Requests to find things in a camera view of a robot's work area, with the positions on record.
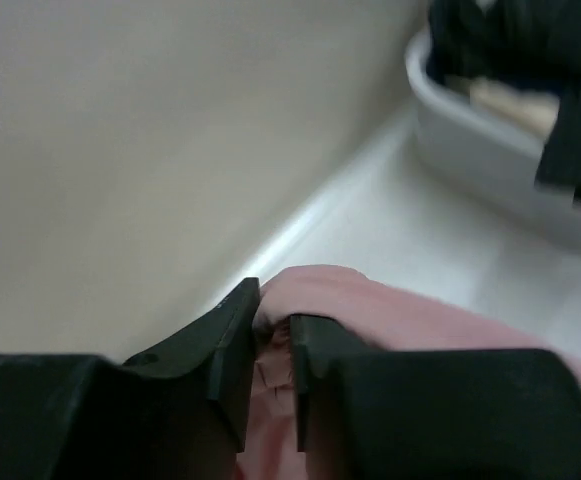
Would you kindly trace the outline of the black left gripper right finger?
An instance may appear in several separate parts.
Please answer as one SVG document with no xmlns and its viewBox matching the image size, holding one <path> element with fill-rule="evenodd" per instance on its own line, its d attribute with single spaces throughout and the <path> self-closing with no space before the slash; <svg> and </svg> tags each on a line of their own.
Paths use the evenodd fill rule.
<svg viewBox="0 0 581 480">
<path fill-rule="evenodd" d="M 390 352 L 290 321 L 311 479 L 581 479 L 581 383 L 542 349 Z"/>
</svg>

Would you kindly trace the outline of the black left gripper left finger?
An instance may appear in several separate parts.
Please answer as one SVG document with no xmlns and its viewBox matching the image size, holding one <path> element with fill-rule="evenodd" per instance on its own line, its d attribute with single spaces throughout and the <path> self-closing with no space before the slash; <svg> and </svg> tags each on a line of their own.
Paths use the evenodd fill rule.
<svg viewBox="0 0 581 480">
<path fill-rule="evenodd" d="M 259 282 L 123 363 L 0 354 L 0 479 L 228 479 L 244 449 Z"/>
</svg>

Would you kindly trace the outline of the pink trousers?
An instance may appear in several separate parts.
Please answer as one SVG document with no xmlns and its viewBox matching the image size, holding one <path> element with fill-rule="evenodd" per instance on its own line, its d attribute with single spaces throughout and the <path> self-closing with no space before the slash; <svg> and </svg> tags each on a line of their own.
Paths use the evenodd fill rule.
<svg viewBox="0 0 581 480">
<path fill-rule="evenodd" d="M 390 352 L 542 349 L 556 354 L 581 383 L 581 360 L 511 327 L 385 286 L 353 269 L 290 267 L 262 287 L 253 321 L 259 352 L 246 446 L 235 470 L 239 479 L 311 479 L 297 446 L 290 342 L 295 316 L 333 320 L 366 344 Z"/>
</svg>

